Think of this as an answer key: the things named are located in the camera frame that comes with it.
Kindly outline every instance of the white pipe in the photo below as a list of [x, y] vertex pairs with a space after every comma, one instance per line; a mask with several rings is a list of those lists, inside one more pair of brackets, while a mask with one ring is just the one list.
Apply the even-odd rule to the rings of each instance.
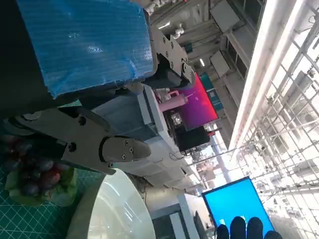
[[175, 34], [173, 35], [174, 39], [178, 39], [180, 37], [180, 35], [184, 34], [184, 28], [178, 28], [175, 30]]
[[155, 11], [155, 8], [160, 8], [164, 6], [166, 3], [169, 3], [170, 1], [172, 2], [172, 4], [177, 2], [177, 0], [153, 0], [153, 2], [145, 8], [145, 11], [149, 15], [152, 15]]

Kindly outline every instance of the blue screen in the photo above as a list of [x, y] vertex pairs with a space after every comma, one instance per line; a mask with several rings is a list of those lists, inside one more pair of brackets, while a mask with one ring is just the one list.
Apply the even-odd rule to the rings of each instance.
[[274, 228], [260, 202], [256, 190], [249, 178], [204, 195], [212, 217], [217, 226], [230, 224], [236, 216], [245, 219], [246, 224], [252, 217], [258, 217], [264, 225], [264, 236]]

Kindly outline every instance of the ceiling light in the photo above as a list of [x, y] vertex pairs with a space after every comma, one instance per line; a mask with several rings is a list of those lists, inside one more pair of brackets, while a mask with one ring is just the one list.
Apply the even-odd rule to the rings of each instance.
[[200, 58], [200, 63], [201, 63], [202, 66], [205, 66], [205, 64], [203, 62], [203, 59], [201, 59], [201, 58]]
[[170, 21], [169, 21], [168, 23], [166, 23], [165, 25], [160, 26], [159, 29], [162, 29], [162, 28], [167, 27], [167, 26], [169, 26], [169, 25], [170, 25]]

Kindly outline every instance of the red display screen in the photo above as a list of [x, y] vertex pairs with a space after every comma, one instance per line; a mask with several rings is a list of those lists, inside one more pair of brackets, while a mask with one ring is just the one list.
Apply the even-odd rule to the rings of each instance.
[[197, 74], [195, 74], [194, 87], [178, 91], [188, 99], [187, 104], [178, 107], [178, 112], [186, 130], [197, 128], [218, 119], [218, 115]]

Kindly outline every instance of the monitor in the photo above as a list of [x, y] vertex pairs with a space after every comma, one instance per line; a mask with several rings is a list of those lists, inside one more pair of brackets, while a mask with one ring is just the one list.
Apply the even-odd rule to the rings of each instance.
[[258, 217], [264, 225], [264, 236], [268, 231], [274, 231], [249, 177], [204, 192], [202, 196], [216, 228], [224, 224], [230, 230], [232, 220], [240, 216], [246, 224], [252, 217]]
[[200, 77], [195, 74], [195, 85], [192, 88], [178, 90], [187, 97], [188, 103], [177, 108], [187, 131], [218, 119]]

